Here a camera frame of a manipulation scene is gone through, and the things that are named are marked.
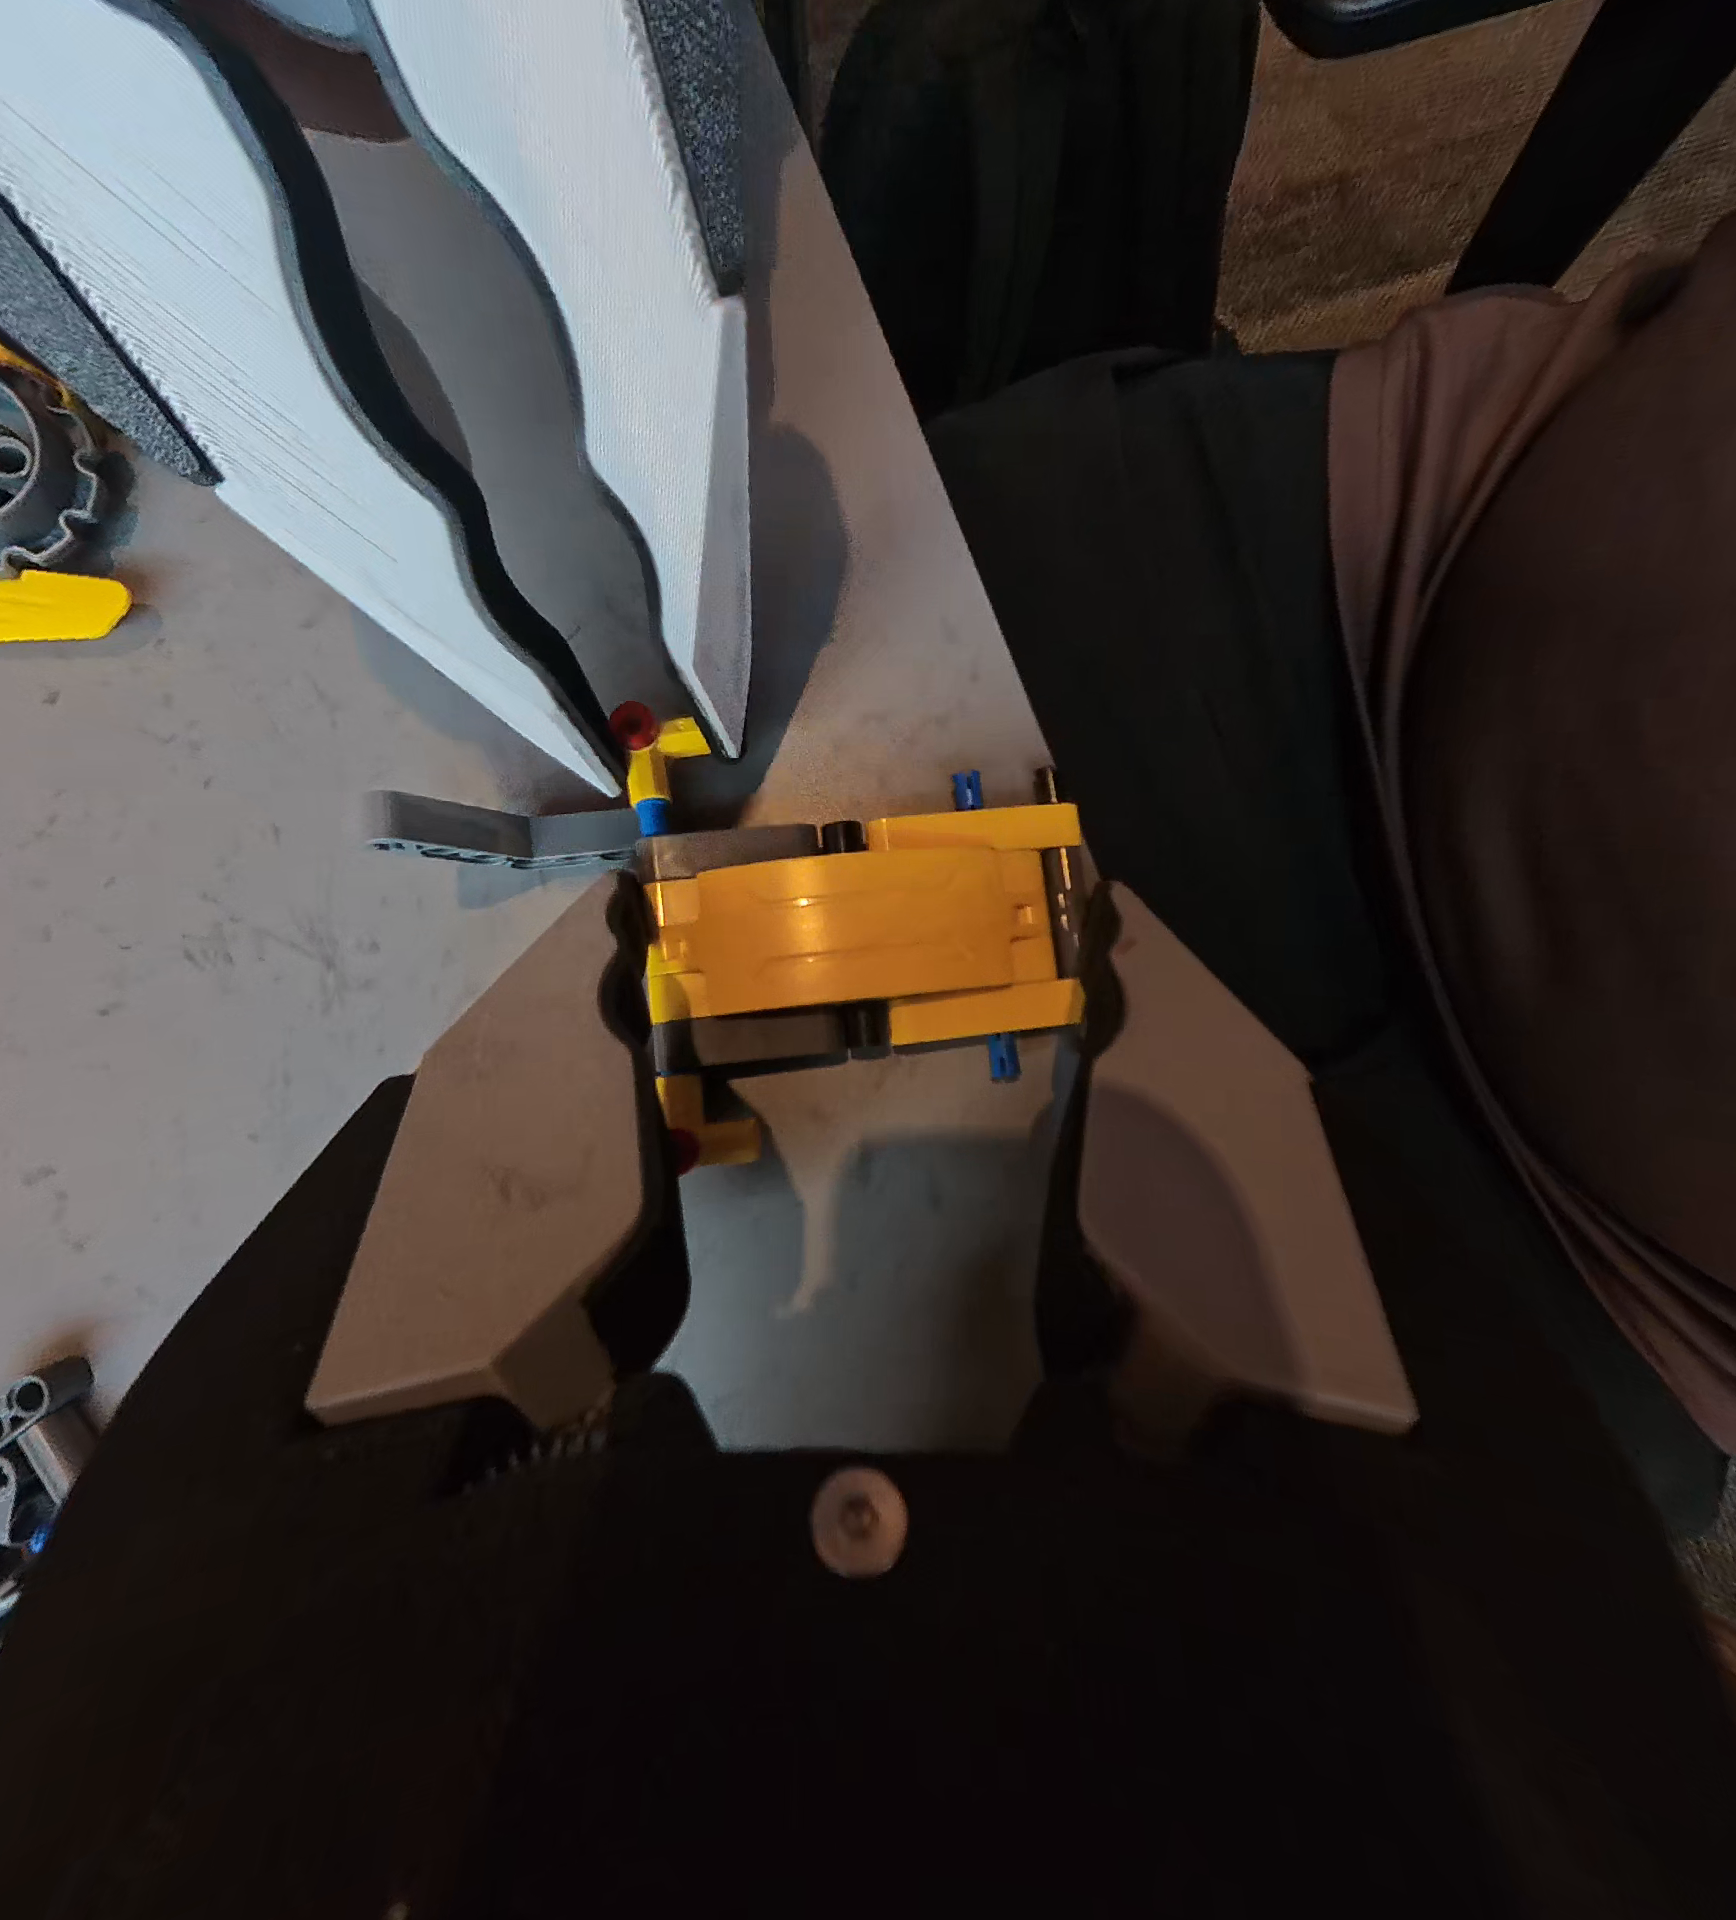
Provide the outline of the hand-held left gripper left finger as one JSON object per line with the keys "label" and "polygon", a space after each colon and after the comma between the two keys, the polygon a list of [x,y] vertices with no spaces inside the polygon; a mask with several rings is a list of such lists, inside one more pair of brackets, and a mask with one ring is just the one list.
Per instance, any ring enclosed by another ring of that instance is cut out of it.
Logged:
{"label": "hand-held left gripper left finger", "polygon": [[328,1429],[500,1403],[570,1429],[691,1307],[639,901],[576,901],[426,1051],[307,1388]]}

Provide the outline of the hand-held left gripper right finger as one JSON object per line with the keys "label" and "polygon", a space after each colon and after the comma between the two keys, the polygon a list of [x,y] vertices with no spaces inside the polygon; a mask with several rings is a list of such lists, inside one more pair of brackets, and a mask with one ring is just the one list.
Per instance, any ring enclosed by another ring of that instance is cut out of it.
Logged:
{"label": "hand-held left gripper right finger", "polygon": [[1125,1437],[1232,1405],[1381,1437],[1418,1403],[1313,1079],[1119,883],[1091,901],[1039,1341]]}

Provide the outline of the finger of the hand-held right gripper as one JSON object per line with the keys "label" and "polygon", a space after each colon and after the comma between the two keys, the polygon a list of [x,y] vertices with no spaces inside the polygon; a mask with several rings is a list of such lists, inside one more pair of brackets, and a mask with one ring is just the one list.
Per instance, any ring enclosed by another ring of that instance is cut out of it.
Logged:
{"label": "finger of the hand-held right gripper", "polygon": [[412,134],[494,217],[572,362],[592,478],[713,746],[755,665],[744,45],[735,4],[377,2]]}
{"label": "finger of the hand-held right gripper", "polygon": [[164,4],[0,4],[0,198],[220,502],[603,795],[623,753],[395,378],[307,136]]}

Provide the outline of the yellow and grey brick assembly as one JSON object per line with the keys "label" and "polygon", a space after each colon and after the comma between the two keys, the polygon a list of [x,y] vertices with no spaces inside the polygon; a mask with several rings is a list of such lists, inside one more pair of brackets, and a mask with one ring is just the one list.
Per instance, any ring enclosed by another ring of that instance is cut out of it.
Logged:
{"label": "yellow and grey brick assembly", "polygon": [[945,812],[829,824],[685,830],[661,791],[526,816],[379,789],[360,818],[377,853],[631,874],[655,1074],[744,1083],[979,1045],[1006,1087],[1023,1038],[1087,1019],[1083,830],[1053,767],[1026,804],[988,807],[965,770]]}

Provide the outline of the grey desk with wooden edge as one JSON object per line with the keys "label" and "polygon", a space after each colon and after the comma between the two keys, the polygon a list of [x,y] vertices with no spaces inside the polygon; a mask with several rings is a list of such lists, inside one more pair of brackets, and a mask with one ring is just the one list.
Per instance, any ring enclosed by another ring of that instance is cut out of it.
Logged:
{"label": "grey desk with wooden edge", "polygon": [[[355,4],[352,48],[377,73]],[[743,45],[752,665],[744,745],[678,812],[738,828],[1026,804],[1044,731],[1008,658],[756,10]],[[590,472],[553,303],[410,131],[305,134],[417,418],[603,708],[698,717],[641,543]],[[410,791],[617,800],[281,547],[124,444],[95,643],[0,646],[0,1386],[87,1352],[110,1403],[380,1083],[582,901],[373,849]]]}

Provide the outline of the yellow curved panel piece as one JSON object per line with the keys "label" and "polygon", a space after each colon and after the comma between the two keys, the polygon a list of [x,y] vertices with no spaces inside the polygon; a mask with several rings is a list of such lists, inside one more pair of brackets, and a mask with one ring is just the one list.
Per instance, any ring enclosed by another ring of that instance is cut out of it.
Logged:
{"label": "yellow curved panel piece", "polygon": [[134,606],[131,589],[121,581],[18,572],[0,578],[0,648],[103,643]]}

